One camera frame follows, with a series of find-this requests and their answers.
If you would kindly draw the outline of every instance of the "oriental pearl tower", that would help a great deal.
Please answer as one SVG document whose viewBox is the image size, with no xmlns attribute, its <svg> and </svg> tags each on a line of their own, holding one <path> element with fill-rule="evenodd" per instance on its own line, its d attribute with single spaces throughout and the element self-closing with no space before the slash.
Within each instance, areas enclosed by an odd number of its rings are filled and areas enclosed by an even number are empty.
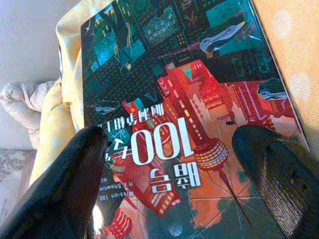
<svg viewBox="0 0 319 239">
<path fill-rule="evenodd" d="M 206 104 L 213 104 L 218 102 L 218 94 L 216 92 L 219 91 L 219 87 L 217 81 L 200 60 L 178 68 L 173 63 L 169 63 L 166 65 L 166 70 L 168 76 L 158 79 L 159 86 L 163 92 L 164 105 L 168 109 L 165 109 L 165 112 L 175 120 L 180 117 L 185 118 L 188 134 L 195 144 L 193 157 L 197 166 L 207 172 L 208 175 L 210 171 L 219 173 L 220 178 L 228 187 L 236 204 L 251 226 L 246 213 L 229 184 L 226 174 L 222 171 L 223 165 L 228 158 L 227 148 L 220 139 L 208 137 L 186 93 L 186 89 L 191 87 L 191 84 L 201 82 L 199 93 L 203 101 Z"/>
</svg>

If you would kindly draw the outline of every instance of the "yellow fabric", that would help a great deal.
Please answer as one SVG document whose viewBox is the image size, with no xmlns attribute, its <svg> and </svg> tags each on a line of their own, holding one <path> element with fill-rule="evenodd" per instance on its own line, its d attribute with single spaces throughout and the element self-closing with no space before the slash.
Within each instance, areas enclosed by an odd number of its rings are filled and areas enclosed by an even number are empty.
<svg viewBox="0 0 319 239">
<path fill-rule="evenodd" d="M 56 85 L 43 106 L 45 114 L 41 119 L 40 146 L 32 181 L 56 158 L 74 133 L 84 127 L 80 27 L 110 2 L 82 0 L 58 22 L 62 89 Z M 319 1 L 255 0 L 255 5 L 310 149 L 319 158 Z M 74 127 L 66 126 L 72 122 Z"/>
</svg>

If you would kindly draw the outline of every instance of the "glossy cover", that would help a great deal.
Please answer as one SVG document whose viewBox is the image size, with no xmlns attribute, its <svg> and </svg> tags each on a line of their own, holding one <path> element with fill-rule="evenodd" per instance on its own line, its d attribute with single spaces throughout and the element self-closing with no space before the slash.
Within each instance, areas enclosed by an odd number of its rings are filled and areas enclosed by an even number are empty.
<svg viewBox="0 0 319 239">
<path fill-rule="evenodd" d="M 117 0 L 81 37 L 85 125 L 110 141 L 95 238 L 284 237 L 231 144 L 259 124 L 306 145 L 248 0 Z"/>
</svg>

